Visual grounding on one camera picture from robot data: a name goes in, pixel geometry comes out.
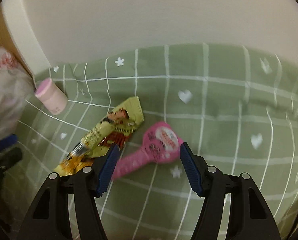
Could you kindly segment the white plastic bag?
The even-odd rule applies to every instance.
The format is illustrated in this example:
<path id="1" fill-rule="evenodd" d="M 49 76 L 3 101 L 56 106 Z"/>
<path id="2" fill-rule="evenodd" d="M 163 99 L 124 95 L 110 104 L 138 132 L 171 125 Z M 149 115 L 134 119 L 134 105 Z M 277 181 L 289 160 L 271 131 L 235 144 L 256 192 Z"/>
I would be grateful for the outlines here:
<path id="1" fill-rule="evenodd" d="M 8 50 L 0 47 L 0 140 L 16 130 L 25 100 L 34 90 L 28 72 Z"/>

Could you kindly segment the pink capped bottle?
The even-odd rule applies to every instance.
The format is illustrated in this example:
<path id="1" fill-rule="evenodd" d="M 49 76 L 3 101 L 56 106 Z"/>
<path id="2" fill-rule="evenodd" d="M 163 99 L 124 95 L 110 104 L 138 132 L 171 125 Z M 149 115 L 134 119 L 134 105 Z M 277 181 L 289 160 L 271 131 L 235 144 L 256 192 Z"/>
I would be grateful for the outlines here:
<path id="1" fill-rule="evenodd" d="M 67 96 L 56 86 L 49 77 L 44 79 L 35 91 L 35 97 L 53 115 L 59 115 L 68 104 Z"/>

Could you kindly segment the green checkered bedsheet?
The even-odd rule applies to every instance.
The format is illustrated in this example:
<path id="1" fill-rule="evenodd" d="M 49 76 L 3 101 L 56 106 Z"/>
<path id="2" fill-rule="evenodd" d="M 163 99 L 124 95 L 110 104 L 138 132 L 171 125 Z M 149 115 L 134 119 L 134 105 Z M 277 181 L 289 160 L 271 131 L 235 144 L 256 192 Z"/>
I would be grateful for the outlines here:
<path id="1" fill-rule="evenodd" d="M 5 177 L 11 239 L 47 175 L 110 110 L 138 96 L 146 130 L 167 122 L 195 154 L 226 174 L 248 172 L 281 237 L 298 212 L 298 62 L 244 46 L 194 44 L 136 49 L 95 62 L 61 63 L 34 76 L 52 78 L 69 99 L 53 116 L 27 97 L 16 135 L 23 158 Z"/>

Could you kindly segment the yellow snack wrapper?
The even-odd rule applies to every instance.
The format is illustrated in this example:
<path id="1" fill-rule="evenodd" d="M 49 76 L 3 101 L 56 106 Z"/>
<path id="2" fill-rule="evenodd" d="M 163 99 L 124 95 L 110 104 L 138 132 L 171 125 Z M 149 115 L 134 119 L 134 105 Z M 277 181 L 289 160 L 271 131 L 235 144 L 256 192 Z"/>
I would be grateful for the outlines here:
<path id="1" fill-rule="evenodd" d="M 86 166 L 92 166 L 95 159 L 106 155 L 112 145 L 117 145 L 119 149 L 124 148 L 125 143 L 143 121 L 139 98 L 128 98 L 86 133 L 55 168 L 55 172 L 60 176 L 75 174 Z"/>

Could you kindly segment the pink toy wand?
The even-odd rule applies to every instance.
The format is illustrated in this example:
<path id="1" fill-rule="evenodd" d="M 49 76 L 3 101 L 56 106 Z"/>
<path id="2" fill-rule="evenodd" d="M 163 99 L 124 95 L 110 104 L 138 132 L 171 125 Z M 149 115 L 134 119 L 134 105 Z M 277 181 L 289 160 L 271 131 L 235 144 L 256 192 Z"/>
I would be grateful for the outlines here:
<path id="1" fill-rule="evenodd" d="M 169 124 L 164 121 L 155 123 L 144 133 L 141 147 L 117 162 L 112 180 L 128 175 L 149 163 L 168 164 L 177 160 L 183 143 Z"/>

